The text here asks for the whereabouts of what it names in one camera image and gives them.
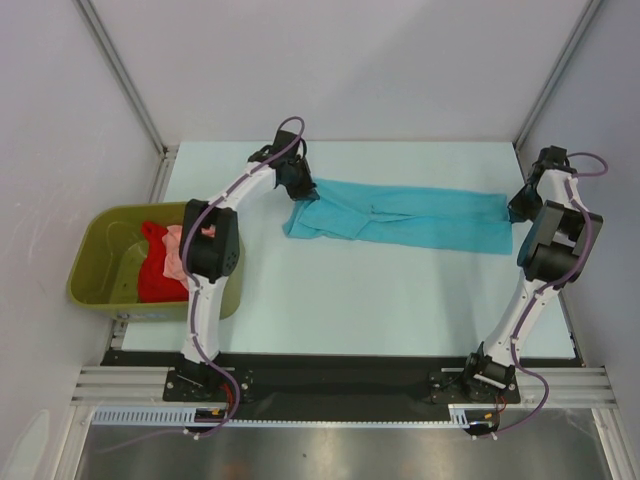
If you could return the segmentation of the turquoise t shirt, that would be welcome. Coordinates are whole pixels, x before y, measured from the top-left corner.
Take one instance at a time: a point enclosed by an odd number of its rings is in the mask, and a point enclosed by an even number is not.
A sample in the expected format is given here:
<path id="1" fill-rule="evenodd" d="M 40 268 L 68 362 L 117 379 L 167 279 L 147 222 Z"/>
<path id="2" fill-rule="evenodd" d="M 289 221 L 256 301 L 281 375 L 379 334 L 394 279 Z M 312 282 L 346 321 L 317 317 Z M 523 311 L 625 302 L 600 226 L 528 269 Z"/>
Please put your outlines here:
<path id="1" fill-rule="evenodd" d="M 366 241 L 509 255 L 507 197 L 465 190 L 319 180 L 318 198 L 298 201 L 289 238 Z"/>

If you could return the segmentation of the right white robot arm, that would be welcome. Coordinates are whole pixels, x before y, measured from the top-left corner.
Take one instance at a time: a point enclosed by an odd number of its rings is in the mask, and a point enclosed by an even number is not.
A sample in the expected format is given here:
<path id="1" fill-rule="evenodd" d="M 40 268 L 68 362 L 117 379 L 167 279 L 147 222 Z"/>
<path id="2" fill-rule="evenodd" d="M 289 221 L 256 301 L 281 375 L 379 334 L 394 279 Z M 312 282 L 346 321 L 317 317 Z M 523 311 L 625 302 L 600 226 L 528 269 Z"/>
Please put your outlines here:
<path id="1" fill-rule="evenodd" d="M 522 350 L 542 311 L 584 269 L 603 218 L 581 200 L 580 177 L 568 167 L 532 173 L 508 204 L 512 222 L 532 225 L 517 256 L 521 273 L 509 305 L 466 360 L 461 388 L 473 403 L 496 400 L 515 384 Z"/>

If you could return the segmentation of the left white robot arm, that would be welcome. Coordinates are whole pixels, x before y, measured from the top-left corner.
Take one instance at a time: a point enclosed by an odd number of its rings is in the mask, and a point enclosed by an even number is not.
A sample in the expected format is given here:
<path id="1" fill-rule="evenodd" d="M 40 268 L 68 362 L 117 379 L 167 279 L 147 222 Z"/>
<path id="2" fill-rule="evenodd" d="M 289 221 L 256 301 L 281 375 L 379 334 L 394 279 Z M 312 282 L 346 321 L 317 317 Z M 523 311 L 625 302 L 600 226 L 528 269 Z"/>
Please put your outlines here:
<path id="1" fill-rule="evenodd" d="M 306 160 L 306 143 L 272 143 L 252 154 L 242 174 L 207 200 L 190 200 L 184 211 L 180 260 L 187 276 L 187 330 L 175 367 L 176 386 L 189 400 L 214 397 L 221 387 L 237 393 L 237 381 L 215 364 L 220 352 L 219 323 L 223 294 L 243 260 L 239 211 L 277 187 L 293 200 L 317 198 Z"/>

